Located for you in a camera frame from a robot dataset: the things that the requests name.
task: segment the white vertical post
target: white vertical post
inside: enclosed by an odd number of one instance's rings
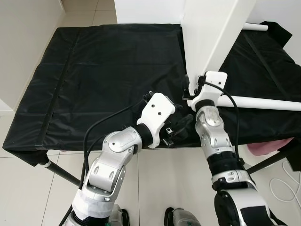
[[[181,24],[191,95],[200,75],[220,69],[254,4],[255,0],[186,0]]]

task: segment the black cable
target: black cable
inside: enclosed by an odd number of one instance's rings
[[[94,142],[91,144],[91,146],[88,149],[88,156],[90,155],[94,145],[101,139],[106,137],[107,134],[100,136],[99,138],[95,139]],[[83,163],[83,167],[81,170],[81,177],[80,177],[80,183],[79,183],[79,189],[82,189],[83,185],[84,185],[84,179],[85,179],[85,162]],[[59,226],[62,226],[63,223],[67,220],[69,214],[72,212],[72,205],[69,207],[68,211],[66,212],[64,218],[62,219],[61,223],[59,224]]]
[[[212,86],[214,88],[217,88],[218,90],[220,90],[221,92],[223,92],[224,94],[226,94],[227,97],[229,97],[230,101],[232,102],[232,104],[234,105],[235,111],[236,111],[236,135],[235,135],[235,154],[237,155],[237,158],[239,159],[239,153],[238,153],[238,136],[239,136],[239,110],[238,107],[235,103],[235,101],[233,100],[233,98],[231,97],[231,95],[225,91],[224,89],[222,89],[221,87],[218,87],[214,84],[211,84],[209,82],[204,82],[204,84],[208,85],[208,86]]]
[[[90,146],[89,149],[88,149],[88,153],[87,153],[88,157],[89,157],[90,152],[92,151],[94,145],[95,145],[100,139],[102,139],[102,138],[104,138],[104,137],[106,137],[106,136],[107,136],[107,134],[102,135],[102,136],[100,136],[99,138],[97,138],[97,139],[94,140],[94,142],[91,144],[91,146]],[[83,185],[84,185],[85,169],[86,169],[86,168],[85,168],[85,161],[84,161],[84,162],[83,162],[83,167],[82,167],[82,170],[81,170],[81,176],[80,176],[80,182],[79,182],[79,189],[82,189],[82,187],[83,187]]]
[[[128,106],[128,107],[126,107],[126,108],[124,108],[124,109],[122,109],[122,110],[120,110],[120,111],[114,113],[114,114],[109,115],[108,117],[105,117],[105,118],[103,118],[103,119],[101,119],[101,120],[95,122],[92,126],[90,126],[90,127],[88,128],[88,130],[86,131],[85,137],[84,137],[84,141],[83,141],[83,151],[84,151],[84,160],[85,160],[85,171],[86,171],[86,175],[87,175],[87,173],[88,173],[88,171],[89,171],[89,162],[88,162],[88,156],[87,156],[87,139],[88,139],[88,136],[89,136],[91,130],[92,130],[95,126],[97,126],[97,125],[99,125],[100,123],[102,123],[103,121],[106,121],[106,120],[108,120],[109,118],[114,117],[115,115],[118,115],[118,114],[120,114],[120,113],[122,113],[122,112],[124,112],[124,111],[126,111],[126,110],[128,110],[128,109],[130,109],[130,108],[132,108],[132,107],[134,107],[134,106],[136,106],[136,105],[138,105],[138,104],[141,103],[142,101],[143,101],[143,99],[140,100],[137,104],[130,105],[130,106]]]
[[[60,222],[59,226],[62,226],[63,223],[67,220],[69,214],[72,212],[72,205],[69,207],[68,211],[66,212],[65,216],[63,217],[62,221]]]
[[[286,223],[284,223],[282,220],[279,220],[275,214],[271,211],[271,209],[269,208],[269,212],[270,212],[270,215],[271,215],[271,219],[273,219],[277,225],[287,225]]]

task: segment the pink object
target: pink object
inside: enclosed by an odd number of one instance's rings
[[[247,144],[247,146],[253,155],[260,156],[278,150],[279,148],[287,145],[292,139],[293,137],[284,140]]]

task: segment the white tape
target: white tape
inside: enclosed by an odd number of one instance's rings
[[[81,190],[77,190],[72,203],[76,216],[84,220],[87,217],[107,218],[114,206],[114,202],[102,202],[85,196]]]

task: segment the white cable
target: white cable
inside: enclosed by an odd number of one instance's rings
[[[295,192],[295,191],[294,191],[294,190],[293,190],[286,182],[284,182],[283,180],[280,180],[280,179],[278,179],[278,178],[273,178],[273,179],[269,182],[269,188],[270,188],[272,194],[274,195],[274,197],[275,197],[276,199],[278,199],[279,201],[281,201],[281,202],[292,202],[293,200],[296,200],[297,203],[298,203],[298,205],[299,205],[299,207],[300,207],[300,209],[301,209],[301,203],[300,203],[300,201],[299,201],[298,198],[297,198],[297,194],[298,194],[298,192],[299,192],[299,190],[300,190],[300,188],[301,188],[301,172],[299,172],[299,182],[298,182],[298,181],[295,180],[295,179],[292,177],[292,175],[290,175],[289,172],[287,172],[287,170],[285,169],[285,167],[284,167],[284,163],[285,163],[285,162],[287,162],[287,161],[284,161],[284,162],[282,163],[282,168],[283,168],[283,170],[285,171],[285,173],[286,173],[286,174],[287,174],[294,182],[296,182],[296,183],[298,184],[297,191]],[[294,197],[293,197],[292,199],[290,199],[290,200],[283,200],[283,199],[278,198],[278,197],[275,195],[275,193],[274,193],[274,191],[273,191],[273,189],[272,189],[272,182],[273,182],[274,180],[280,181],[280,182],[282,182],[283,184],[285,184],[285,185],[291,190],[291,192],[293,193]]]

